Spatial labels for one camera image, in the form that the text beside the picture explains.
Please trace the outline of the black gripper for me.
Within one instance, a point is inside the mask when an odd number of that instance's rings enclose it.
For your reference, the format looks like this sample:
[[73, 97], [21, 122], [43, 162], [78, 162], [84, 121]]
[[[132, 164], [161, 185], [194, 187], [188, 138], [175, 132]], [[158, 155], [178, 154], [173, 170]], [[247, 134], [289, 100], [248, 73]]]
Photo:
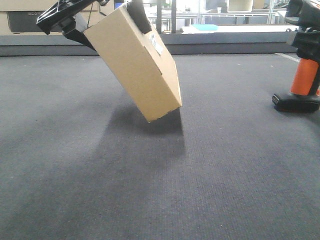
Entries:
[[[87, 22], [79, 13], [94, 0], [58, 0], [53, 6], [43, 12], [36, 20], [36, 25], [47, 35], [55, 26], [59, 26], [62, 35], [72, 41], [78, 42], [92, 50], [96, 50], [84, 31], [88, 28]], [[152, 30], [147, 18], [143, 1], [131, 0], [127, 3], [127, 12], [142, 34]]]

